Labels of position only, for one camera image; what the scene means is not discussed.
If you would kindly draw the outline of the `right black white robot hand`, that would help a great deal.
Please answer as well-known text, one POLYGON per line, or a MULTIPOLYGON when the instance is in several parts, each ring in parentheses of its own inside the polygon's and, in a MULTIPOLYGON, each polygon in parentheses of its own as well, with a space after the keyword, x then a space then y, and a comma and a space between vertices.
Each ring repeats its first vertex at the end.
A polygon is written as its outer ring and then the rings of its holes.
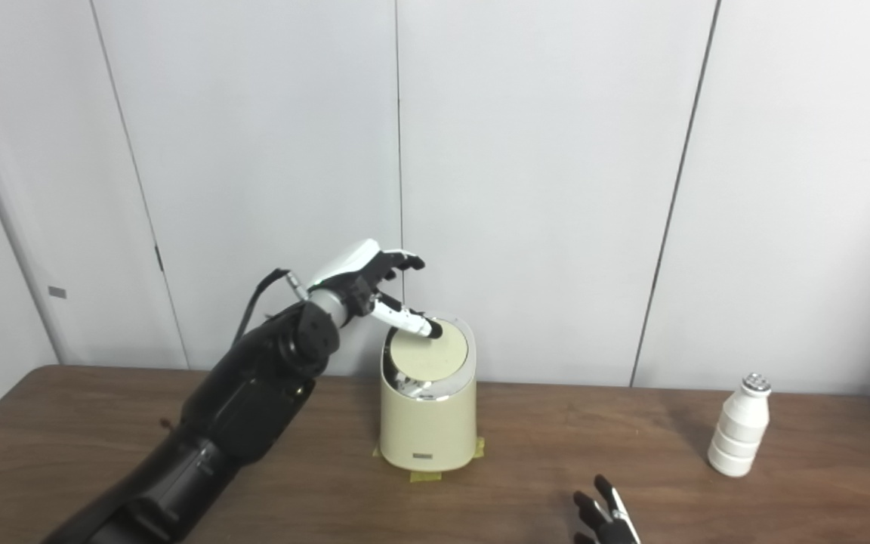
POLYGON ((618 490, 601 473, 594 476, 599 499, 582 491, 572 495, 579 520, 590 534, 576 533, 573 543, 642 543, 618 490))

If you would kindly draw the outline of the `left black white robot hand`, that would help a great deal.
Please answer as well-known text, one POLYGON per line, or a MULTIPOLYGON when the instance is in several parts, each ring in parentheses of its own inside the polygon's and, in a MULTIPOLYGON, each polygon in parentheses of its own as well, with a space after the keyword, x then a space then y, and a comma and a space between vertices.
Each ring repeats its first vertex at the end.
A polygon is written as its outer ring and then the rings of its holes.
POLYGON ((330 313, 338 328, 353 317, 372 317, 418 337, 439 338, 442 325, 380 289, 380 283, 396 279, 397 272, 424 266, 424 259, 414 252, 383 250, 378 241, 365 239, 317 273, 307 287, 307 299, 330 313))

